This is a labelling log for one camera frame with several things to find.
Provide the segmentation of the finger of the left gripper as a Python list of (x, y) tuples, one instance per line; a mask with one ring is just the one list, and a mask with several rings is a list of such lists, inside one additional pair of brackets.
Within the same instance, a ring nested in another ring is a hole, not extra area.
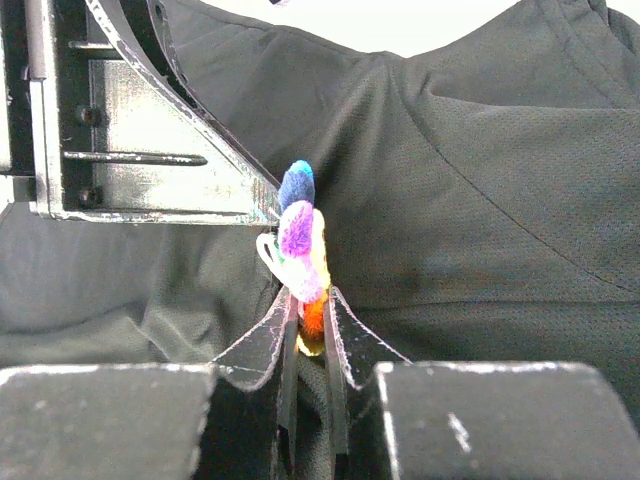
[(188, 86), (173, 1), (1, 5), (1, 210), (274, 225), (278, 181)]

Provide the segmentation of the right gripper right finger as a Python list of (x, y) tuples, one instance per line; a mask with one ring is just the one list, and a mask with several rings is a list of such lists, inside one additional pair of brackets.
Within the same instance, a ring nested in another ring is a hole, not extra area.
[(336, 479), (635, 479), (639, 436), (581, 363), (411, 361), (324, 308)]

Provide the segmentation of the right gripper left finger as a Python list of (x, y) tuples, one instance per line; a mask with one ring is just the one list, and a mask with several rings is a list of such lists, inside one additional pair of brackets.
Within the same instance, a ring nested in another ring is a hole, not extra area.
[(1, 373), (5, 479), (291, 479), (297, 304), (199, 364), (32, 365)]

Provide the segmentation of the black polo shirt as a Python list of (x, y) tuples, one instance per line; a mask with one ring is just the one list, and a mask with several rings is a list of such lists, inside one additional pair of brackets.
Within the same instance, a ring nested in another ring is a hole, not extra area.
[[(411, 361), (581, 363), (639, 436), (639, 27), (520, 1), (403, 58), (173, 1), (188, 86), (281, 186), (315, 180), (331, 288)], [(288, 289), (274, 225), (1, 214), (1, 373), (199, 364)], [(295, 475), (332, 475), (326, 341), (296, 344)]]

